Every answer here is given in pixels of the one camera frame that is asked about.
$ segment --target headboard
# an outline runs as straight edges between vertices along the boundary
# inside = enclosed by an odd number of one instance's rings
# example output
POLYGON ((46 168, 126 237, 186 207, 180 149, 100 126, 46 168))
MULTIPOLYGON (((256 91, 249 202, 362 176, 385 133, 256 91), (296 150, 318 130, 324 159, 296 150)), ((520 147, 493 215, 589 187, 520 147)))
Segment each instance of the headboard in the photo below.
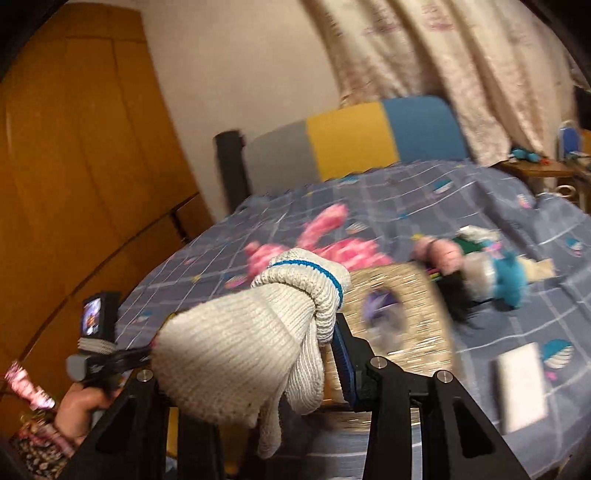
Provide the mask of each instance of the headboard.
POLYGON ((469 156, 452 111, 433 96, 322 113, 248 144, 236 130, 217 135, 215 142, 232 211, 250 194, 280 193, 396 162, 469 156))

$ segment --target small screen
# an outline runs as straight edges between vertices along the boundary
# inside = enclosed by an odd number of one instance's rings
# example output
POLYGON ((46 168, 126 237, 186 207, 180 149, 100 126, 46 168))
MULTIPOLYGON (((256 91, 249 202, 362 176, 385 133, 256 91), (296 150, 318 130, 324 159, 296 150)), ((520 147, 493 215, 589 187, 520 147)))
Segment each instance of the small screen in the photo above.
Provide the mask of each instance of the small screen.
POLYGON ((100 299, 94 299, 84 305, 82 313, 82 334, 94 335, 99 331, 100 299))

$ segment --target sleeve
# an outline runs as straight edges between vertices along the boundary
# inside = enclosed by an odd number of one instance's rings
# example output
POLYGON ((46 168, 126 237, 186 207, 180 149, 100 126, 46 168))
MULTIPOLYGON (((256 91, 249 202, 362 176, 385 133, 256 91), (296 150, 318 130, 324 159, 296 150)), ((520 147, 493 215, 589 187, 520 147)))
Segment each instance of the sleeve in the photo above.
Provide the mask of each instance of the sleeve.
POLYGON ((35 479, 56 479, 74 455, 74 446, 45 420, 26 422, 11 444, 35 479))

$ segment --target pink patterned object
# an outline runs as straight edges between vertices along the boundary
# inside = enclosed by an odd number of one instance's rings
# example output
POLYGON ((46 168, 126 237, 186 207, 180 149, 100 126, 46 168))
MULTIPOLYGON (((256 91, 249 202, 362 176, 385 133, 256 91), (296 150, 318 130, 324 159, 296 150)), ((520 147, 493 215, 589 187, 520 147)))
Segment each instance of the pink patterned object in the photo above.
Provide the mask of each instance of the pink patterned object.
MULTIPOLYGON (((374 240, 346 238, 327 247, 314 249, 322 235, 344 224, 347 215, 347 207, 342 203, 331 205, 306 226, 296 246, 311 250, 327 260, 338 262, 349 271, 392 263, 394 261, 392 258, 379 252, 379 246, 374 240)), ((273 258, 288 249, 278 244, 249 243, 244 249, 248 257, 248 277, 251 279, 256 277, 269 266, 273 258)))
POLYGON ((345 238, 328 247, 317 248, 313 252, 322 258, 340 263, 350 272, 388 265, 394 261, 378 251, 378 244, 374 240, 359 238, 345 238))
POLYGON ((51 410, 56 406, 55 400, 33 384, 27 371, 17 361, 12 362, 4 378, 14 393, 29 402, 31 410, 51 410))
POLYGON ((269 262, 289 248, 279 244, 261 245, 250 242, 245 248, 248 257, 248 278, 253 279, 269 266, 269 262))
POLYGON ((295 245, 305 250, 312 250, 320 237, 324 234, 342 226, 349 215, 349 209, 343 203, 335 203, 322 210, 320 214, 312 220, 304 232, 300 235, 295 245))

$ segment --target human hand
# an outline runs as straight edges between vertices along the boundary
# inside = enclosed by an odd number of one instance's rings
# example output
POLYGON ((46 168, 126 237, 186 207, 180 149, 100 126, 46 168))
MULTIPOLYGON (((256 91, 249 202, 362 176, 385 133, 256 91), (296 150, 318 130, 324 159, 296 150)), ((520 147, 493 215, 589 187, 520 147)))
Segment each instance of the human hand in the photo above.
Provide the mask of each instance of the human hand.
POLYGON ((100 388, 72 384, 57 410, 55 427, 63 436, 80 445, 90 432, 93 410, 109 408, 119 393, 121 390, 109 397, 100 388))

